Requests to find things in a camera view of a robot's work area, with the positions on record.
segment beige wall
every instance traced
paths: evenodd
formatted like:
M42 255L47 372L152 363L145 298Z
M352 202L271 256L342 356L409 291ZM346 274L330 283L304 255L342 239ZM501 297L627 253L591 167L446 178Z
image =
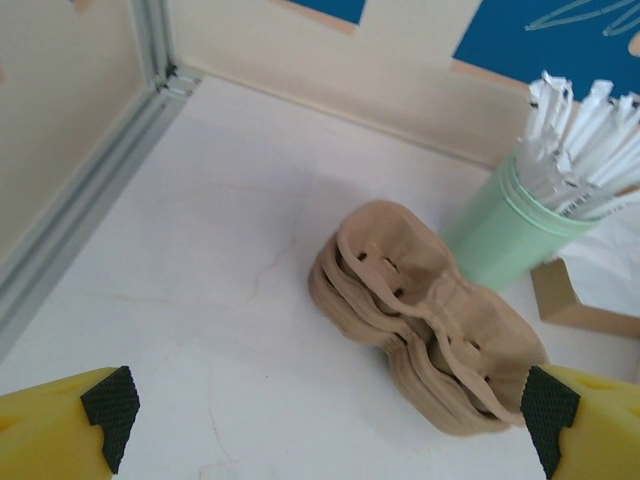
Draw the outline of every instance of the beige wall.
M1 265L144 78L127 0L2 2L0 66Z
M450 69L480 0L368 0L362 25L275 0L172 2L192 66L495 165L522 132L522 90Z

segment green cylindrical container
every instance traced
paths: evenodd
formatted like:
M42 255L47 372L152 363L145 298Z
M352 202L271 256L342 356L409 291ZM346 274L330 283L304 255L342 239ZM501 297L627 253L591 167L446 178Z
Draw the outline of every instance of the green cylindrical container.
M512 156L441 235L469 280L500 290L597 224L538 203L518 181Z

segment white tabletop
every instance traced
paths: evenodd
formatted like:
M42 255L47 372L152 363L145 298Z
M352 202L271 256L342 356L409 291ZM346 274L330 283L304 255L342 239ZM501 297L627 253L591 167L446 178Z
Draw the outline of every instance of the white tabletop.
M432 228L488 172L208 79L0 364L0 393L129 365L120 479L542 480L529 435L455 438L343 338L306 275L347 213L388 198ZM631 380L638 343L542 324L554 363Z

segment black rubber pad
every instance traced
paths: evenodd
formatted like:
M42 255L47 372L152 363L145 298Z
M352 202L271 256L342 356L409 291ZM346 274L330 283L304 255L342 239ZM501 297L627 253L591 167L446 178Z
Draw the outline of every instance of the black rubber pad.
M531 367L520 410L548 479L562 457L560 431L573 425L579 403L580 395L540 367Z
M140 408L129 367L120 367L80 397L89 423L104 432L102 454L111 471L118 473L133 422Z

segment cardboard box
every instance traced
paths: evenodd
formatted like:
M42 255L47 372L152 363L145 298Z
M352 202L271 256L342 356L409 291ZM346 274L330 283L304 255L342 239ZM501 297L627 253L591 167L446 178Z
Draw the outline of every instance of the cardboard box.
M580 303L564 261L543 264L531 272L540 318L547 323L640 338L640 318Z

